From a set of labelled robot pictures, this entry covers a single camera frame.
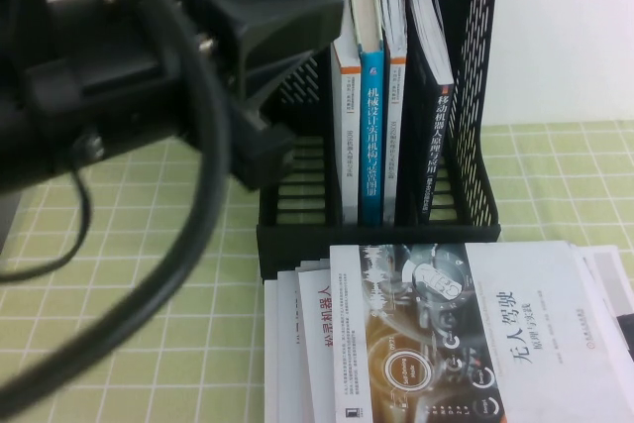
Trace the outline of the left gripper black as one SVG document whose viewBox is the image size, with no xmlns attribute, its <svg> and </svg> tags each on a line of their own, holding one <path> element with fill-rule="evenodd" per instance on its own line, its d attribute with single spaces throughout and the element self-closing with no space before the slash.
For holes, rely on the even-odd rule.
<svg viewBox="0 0 634 423">
<path fill-rule="evenodd" d="M 170 136 L 249 189 L 292 168 L 261 108 L 340 34 L 344 0 L 24 0 L 24 183 Z"/>
</svg>

